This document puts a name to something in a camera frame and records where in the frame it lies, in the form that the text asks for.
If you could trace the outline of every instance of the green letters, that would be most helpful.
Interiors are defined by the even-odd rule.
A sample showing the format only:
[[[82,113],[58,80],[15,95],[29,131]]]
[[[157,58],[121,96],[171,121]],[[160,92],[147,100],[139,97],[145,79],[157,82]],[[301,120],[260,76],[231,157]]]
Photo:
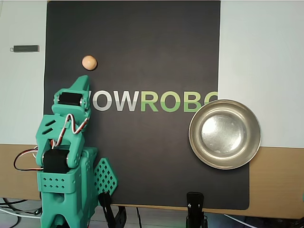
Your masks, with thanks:
[[[218,96],[217,92],[210,92],[205,96],[205,105],[209,103],[212,96]]]
[[[174,99],[175,99],[175,105],[173,108],[168,108],[166,106],[166,97],[167,96],[173,96]],[[165,92],[162,96],[161,96],[161,107],[164,111],[168,112],[168,113],[172,113],[172,112],[175,112],[176,110],[178,110],[178,108],[180,107],[181,105],[181,99],[180,99],[180,96],[176,93],[176,92],[173,92],[173,91],[168,91],[168,92]]]
[[[189,99],[189,96],[193,95],[195,98],[193,100]],[[201,104],[199,102],[200,94],[198,92],[184,92],[184,112],[185,113],[194,113],[200,109]],[[195,104],[195,108],[189,108],[189,104]]]
[[[152,100],[147,100],[147,95],[153,96],[153,99]],[[158,100],[158,95],[157,95],[156,92],[142,91],[141,111],[145,112],[146,111],[146,105],[149,105],[154,112],[158,112],[158,110],[157,110],[157,108],[154,104],[155,102],[157,102],[157,100]]]

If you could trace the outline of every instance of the black clamp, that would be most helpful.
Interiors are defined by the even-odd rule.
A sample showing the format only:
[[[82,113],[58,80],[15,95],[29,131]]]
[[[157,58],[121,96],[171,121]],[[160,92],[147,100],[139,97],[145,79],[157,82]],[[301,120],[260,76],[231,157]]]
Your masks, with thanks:
[[[199,192],[187,193],[188,216],[186,228],[208,228],[207,217],[203,210],[204,195]]]
[[[110,193],[103,192],[98,195],[98,200],[100,205],[104,209],[104,216],[106,219],[106,222],[108,224],[109,228],[123,228],[125,226],[125,223],[127,221],[127,212],[125,210],[125,207],[119,206],[118,212],[114,218],[112,209],[111,209],[111,203],[112,199],[110,196]]]

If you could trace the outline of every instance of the red and white wire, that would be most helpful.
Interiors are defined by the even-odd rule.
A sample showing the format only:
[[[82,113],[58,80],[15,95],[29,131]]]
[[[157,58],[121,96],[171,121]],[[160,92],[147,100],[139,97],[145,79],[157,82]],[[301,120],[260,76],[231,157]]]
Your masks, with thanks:
[[[14,167],[15,167],[15,169],[16,169],[16,170],[19,170],[19,171],[41,171],[41,170],[43,170],[43,168],[19,169],[19,168],[17,168],[17,166],[16,166],[16,162],[17,162],[17,160],[18,160],[20,157],[22,157],[23,155],[25,155],[25,154],[27,154],[27,153],[34,153],[34,152],[37,152],[37,151],[38,151],[38,149],[29,149],[29,150],[23,151],[23,152],[21,152],[20,154],[18,154],[17,157],[16,157],[15,160],[14,160]]]
[[[78,134],[78,133],[81,132],[81,130],[85,127],[85,125],[86,125],[87,122],[89,121],[89,118],[86,118],[86,119],[80,124],[80,126],[79,126],[77,129],[75,129],[75,119],[74,119],[74,116],[73,116],[72,114],[66,115],[66,120],[65,120],[65,123],[64,123],[64,125],[63,125],[63,127],[62,127],[62,130],[61,130],[60,134],[59,134],[59,137],[58,137],[57,142],[56,142],[54,139],[51,140],[52,149],[54,149],[55,147],[57,147],[57,146],[59,146],[59,145],[61,144],[63,135],[64,135],[65,132],[66,132],[66,124],[67,124],[67,122],[68,122],[69,120],[71,120],[71,122],[72,122],[72,123],[71,123],[71,128],[72,128],[73,134]]]

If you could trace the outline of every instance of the white cable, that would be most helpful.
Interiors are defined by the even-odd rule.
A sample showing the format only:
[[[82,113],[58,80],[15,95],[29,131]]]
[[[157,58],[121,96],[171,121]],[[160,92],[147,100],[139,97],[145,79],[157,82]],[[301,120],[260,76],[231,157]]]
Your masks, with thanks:
[[[4,213],[7,213],[7,214],[10,214],[10,215],[17,216],[17,217],[22,217],[22,218],[30,218],[30,219],[40,219],[41,218],[40,216],[30,216],[30,215],[16,214],[16,213],[10,212],[10,211],[2,209],[2,208],[0,208],[0,211],[2,211]]]
[[[234,217],[231,217],[231,216],[229,216],[229,215],[226,215],[226,214],[224,214],[224,215],[225,215],[226,217],[230,218],[230,219],[233,219],[233,220],[235,220],[235,221],[237,221],[237,222],[239,222],[239,223],[242,223],[243,225],[245,225],[245,226],[247,226],[247,227],[258,228],[258,227],[249,225],[249,224],[247,224],[247,223],[245,223],[245,222],[243,222],[243,221],[241,221],[241,220],[238,220],[238,219],[236,219],[236,218],[234,218]]]
[[[24,212],[35,212],[36,210],[39,210],[40,208],[29,209],[29,210],[17,210],[17,211],[14,211],[14,212],[17,213],[17,214],[24,213]]]

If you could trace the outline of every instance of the cable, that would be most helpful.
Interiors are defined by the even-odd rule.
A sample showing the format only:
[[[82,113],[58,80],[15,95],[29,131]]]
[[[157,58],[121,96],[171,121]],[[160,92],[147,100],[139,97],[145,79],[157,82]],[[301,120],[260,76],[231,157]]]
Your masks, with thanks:
[[[20,210],[20,209],[17,209],[17,208],[15,208],[15,209],[16,209],[16,213],[27,213],[27,214],[31,214],[31,215],[37,215],[39,213],[36,212],[36,211],[40,210],[41,208],[35,208],[35,209],[30,209],[30,210]]]
[[[17,222],[16,222],[14,225],[12,225],[11,227],[9,227],[9,228],[14,228],[14,227],[16,227],[20,222],[21,222],[21,218],[20,218],[20,217],[17,217]]]
[[[59,145],[61,144],[63,135],[64,135],[65,132],[66,132],[66,124],[67,124],[67,122],[68,122],[69,120],[71,120],[71,122],[72,122],[72,123],[71,123],[71,127],[72,127],[72,132],[73,132],[73,134],[78,134],[78,133],[81,132],[81,130],[85,127],[85,125],[86,125],[87,122],[89,121],[89,118],[86,118],[86,119],[80,124],[80,126],[77,128],[77,130],[75,130],[75,119],[74,119],[74,116],[73,116],[71,113],[67,114],[67,115],[66,115],[65,123],[64,123],[64,125],[63,125],[63,127],[62,127],[62,130],[61,130],[60,134],[59,134],[59,137],[58,137],[57,142],[56,142],[54,139],[51,140],[52,149],[54,149],[55,147],[57,147],[57,146],[59,146]]]
[[[37,155],[37,152],[38,152],[38,146],[35,146],[35,147],[34,147],[34,149],[37,149],[37,151],[36,151],[36,155]],[[32,155],[33,155],[33,157],[36,159],[35,152],[33,152],[33,153],[32,153]]]
[[[138,217],[139,228],[143,228],[143,227],[142,227],[142,220],[141,220],[141,216],[140,216],[140,214],[139,214],[138,207],[136,207],[136,211],[137,211],[137,217]]]
[[[23,199],[23,200],[18,200],[18,201],[14,201],[14,202],[9,202],[9,204],[17,204],[17,203],[23,203],[25,201],[28,201],[27,199]]]
[[[241,223],[241,224],[247,226],[247,227],[258,228],[258,227],[252,226],[252,225],[250,225],[250,224],[247,224],[247,223],[245,223],[245,222],[243,222],[243,221],[241,221],[241,220],[238,220],[237,218],[234,218],[234,217],[232,217],[232,216],[229,216],[229,215],[226,215],[226,214],[224,214],[224,215],[225,215],[226,217],[230,218],[230,219],[233,219],[233,220],[235,220],[235,221],[237,221],[237,222],[239,222],[239,223]]]
[[[2,198],[2,199],[8,205],[9,208],[11,208],[12,210],[15,210],[15,208],[12,205],[9,204],[9,201],[6,198]],[[13,227],[17,226],[20,222],[21,222],[21,218],[18,217],[17,222],[14,225],[12,225],[10,228],[13,228]]]
[[[16,214],[14,212],[10,212],[10,211],[2,209],[2,208],[0,208],[0,211],[2,211],[4,213],[7,213],[7,214],[10,214],[10,215],[18,216],[18,217],[21,217],[21,218],[30,218],[30,219],[40,219],[41,218],[40,216],[30,216],[30,215]]]
[[[29,149],[29,150],[23,151],[20,154],[18,154],[17,157],[14,160],[14,167],[15,167],[15,169],[19,170],[19,171],[41,171],[41,170],[43,170],[43,168],[19,169],[16,166],[16,162],[17,162],[18,158],[20,158],[21,156],[23,156],[23,155],[25,155],[27,153],[33,153],[33,152],[36,152],[36,151],[37,151],[37,149]]]

